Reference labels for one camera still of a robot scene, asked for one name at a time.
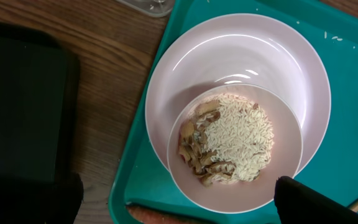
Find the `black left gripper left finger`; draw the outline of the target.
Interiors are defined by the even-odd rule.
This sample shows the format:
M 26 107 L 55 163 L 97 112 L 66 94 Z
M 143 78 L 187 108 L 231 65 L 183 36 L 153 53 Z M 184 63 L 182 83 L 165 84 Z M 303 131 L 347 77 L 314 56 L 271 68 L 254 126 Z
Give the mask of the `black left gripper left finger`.
M 76 173 L 56 183 L 0 177 L 0 223 L 73 223 L 83 194 Z

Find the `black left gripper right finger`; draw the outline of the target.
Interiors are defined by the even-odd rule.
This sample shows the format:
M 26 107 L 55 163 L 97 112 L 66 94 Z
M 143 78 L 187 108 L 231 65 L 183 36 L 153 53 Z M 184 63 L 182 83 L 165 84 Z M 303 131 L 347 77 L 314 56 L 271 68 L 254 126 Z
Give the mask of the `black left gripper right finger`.
M 358 213 L 288 176 L 276 181 L 273 200 L 282 224 L 358 224 Z

